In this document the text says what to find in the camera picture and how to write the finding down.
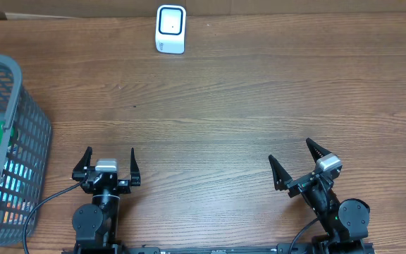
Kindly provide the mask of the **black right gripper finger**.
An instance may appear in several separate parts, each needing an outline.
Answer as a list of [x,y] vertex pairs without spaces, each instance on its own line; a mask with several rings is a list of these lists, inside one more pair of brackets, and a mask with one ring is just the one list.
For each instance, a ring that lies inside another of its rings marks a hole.
[[329,155],[331,153],[329,150],[323,148],[322,146],[317,144],[315,141],[313,141],[311,138],[306,139],[306,144],[307,144],[307,147],[315,162],[317,162],[322,157]]
[[288,190],[288,184],[293,181],[292,177],[281,166],[279,161],[273,155],[269,155],[268,158],[272,169],[273,184],[275,190],[276,191]]

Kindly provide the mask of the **orange red snack packet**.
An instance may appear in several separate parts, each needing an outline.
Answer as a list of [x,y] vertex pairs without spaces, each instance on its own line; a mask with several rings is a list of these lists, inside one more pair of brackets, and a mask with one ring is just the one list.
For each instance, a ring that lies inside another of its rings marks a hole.
[[33,206],[31,202],[19,200],[12,202],[0,202],[2,222],[4,224],[24,224]]

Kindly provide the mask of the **teal snack packet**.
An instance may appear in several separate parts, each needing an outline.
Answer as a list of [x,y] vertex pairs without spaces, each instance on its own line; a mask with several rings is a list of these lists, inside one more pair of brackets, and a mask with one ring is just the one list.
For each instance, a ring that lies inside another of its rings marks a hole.
[[4,169],[11,174],[15,174],[16,177],[3,174],[0,187],[18,193],[22,193],[29,188],[28,181],[30,181],[33,176],[31,169],[15,162],[6,162]]

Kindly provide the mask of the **grey plastic shopping basket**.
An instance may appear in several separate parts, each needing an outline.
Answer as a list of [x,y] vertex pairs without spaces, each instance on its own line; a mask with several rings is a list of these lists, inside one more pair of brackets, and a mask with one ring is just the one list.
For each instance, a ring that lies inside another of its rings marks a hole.
[[[0,55],[0,121],[4,121],[4,135],[0,145],[0,183],[3,174],[14,176],[4,169],[6,162],[23,164],[33,172],[29,188],[22,193],[0,187],[0,202],[26,200],[32,210],[24,224],[4,224],[0,210],[0,247],[21,242],[37,226],[39,213],[34,207],[41,201],[47,171],[53,129],[47,115],[23,86],[23,74],[18,63]],[[18,138],[8,147],[11,129]]]

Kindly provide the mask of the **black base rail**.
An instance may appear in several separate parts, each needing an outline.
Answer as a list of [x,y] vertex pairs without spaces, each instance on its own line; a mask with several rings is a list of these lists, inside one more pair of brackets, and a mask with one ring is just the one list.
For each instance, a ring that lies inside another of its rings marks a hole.
[[[129,254],[286,254],[289,253],[290,243],[279,243],[277,246],[262,246],[262,247],[237,247],[237,248],[172,248],[160,249],[158,247],[141,247],[141,248],[125,248],[124,250],[63,250],[62,254],[71,253],[129,253]],[[313,249],[310,243],[296,243],[292,250],[292,254],[310,254],[310,253],[365,253],[375,254],[372,243],[365,243],[364,250],[359,247],[354,247],[353,250],[342,250],[341,248],[328,249],[327,252]]]

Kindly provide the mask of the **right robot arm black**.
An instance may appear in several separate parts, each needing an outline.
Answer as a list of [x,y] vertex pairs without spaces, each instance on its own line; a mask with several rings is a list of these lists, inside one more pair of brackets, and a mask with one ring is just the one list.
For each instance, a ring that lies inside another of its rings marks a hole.
[[[369,235],[370,207],[363,200],[350,198],[339,201],[333,192],[334,180],[340,176],[343,164],[340,158],[311,138],[307,147],[314,160],[314,170],[293,179],[279,161],[269,155],[273,184],[277,191],[288,191],[290,198],[301,195],[316,215],[297,233],[291,243],[277,245],[278,253],[374,253]],[[324,235],[314,236],[309,243],[298,243],[308,228],[320,223]]]

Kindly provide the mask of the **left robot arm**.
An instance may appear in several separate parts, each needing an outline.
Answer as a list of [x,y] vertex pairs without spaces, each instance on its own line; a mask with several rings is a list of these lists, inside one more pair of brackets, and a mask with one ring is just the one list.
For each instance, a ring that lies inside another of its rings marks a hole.
[[74,253],[127,253],[128,248],[116,239],[120,196],[141,185],[135,152],[130,152],[130,178],[118,177],[116,159],[99,159],[91,165],[92,148],[88,147],[72,172],[92,201],[79,207],[72,218],[75,230]]

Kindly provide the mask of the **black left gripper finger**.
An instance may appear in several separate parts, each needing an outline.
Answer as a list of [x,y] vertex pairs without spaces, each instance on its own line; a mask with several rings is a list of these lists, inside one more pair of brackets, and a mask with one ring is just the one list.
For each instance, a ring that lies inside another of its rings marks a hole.
[[140,170],[135,159],[134,148],[131,148],[130,153],[130,176],[131,179],[140,179]]
[[84,171],[85,167],[88,167],[90,165],[91,156],[92,156],[92,148],[87,147],[87,149],[85,150],[84,155],[82,156],[80,161],[74,167],[73,173],[78,173],[78,172]]

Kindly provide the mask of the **white barcode scanner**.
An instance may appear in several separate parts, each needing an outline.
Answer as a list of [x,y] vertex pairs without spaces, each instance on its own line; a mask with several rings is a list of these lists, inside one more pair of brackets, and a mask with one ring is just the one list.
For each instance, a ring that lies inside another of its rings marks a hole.
[[164,4],[156,12],[155,43],[158,52],[183,54],[187,12],[184,7]]

